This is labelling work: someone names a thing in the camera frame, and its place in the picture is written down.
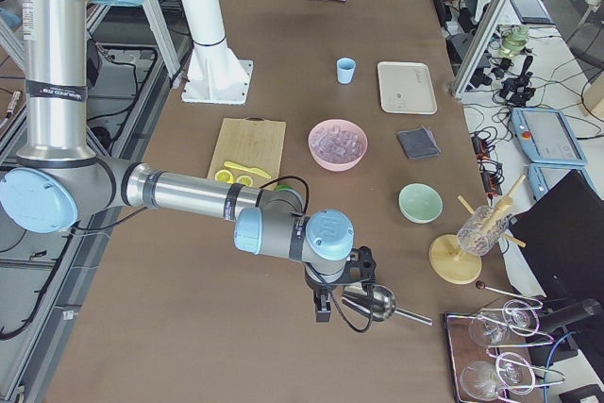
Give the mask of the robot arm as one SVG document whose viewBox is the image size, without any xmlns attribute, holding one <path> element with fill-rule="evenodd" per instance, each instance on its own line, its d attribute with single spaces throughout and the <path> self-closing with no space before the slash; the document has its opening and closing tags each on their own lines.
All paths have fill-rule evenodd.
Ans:
<svg viewBox="0 0 604 403">
<path fill-rule="evenodd" d="M 360 261 L 350 220 L 338 210 L 308 215 L 291 190 L 155 170 L 101 157 L 87 144 L 86 10 L 89 4 L 138 6 L 144 0 L 22 0 L 27 141 L 1 182 L 1 204 L 20 227 L 50 233 L 102 210 L 166 208 L 220 217 L 235 225 L 236 246 L 254 255 L 301 262 L 319 321 L 336 287 Z"/>
</svg>

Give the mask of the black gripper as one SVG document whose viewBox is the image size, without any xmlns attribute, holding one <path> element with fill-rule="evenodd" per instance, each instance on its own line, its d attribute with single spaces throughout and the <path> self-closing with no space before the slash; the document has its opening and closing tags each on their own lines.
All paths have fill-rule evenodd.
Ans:
<svg viewBox="0 0 604 403">
<path fill-rule="evenodd" d="M 313 293 L 315 307 L 315 321 L 328 323 L 331 317 L 331 303 L 329 292 L 347 284 L 346 280 L 338 278 L 327 281 L 322 275 L 305 275 L 305 281 Z"/>
</svg>

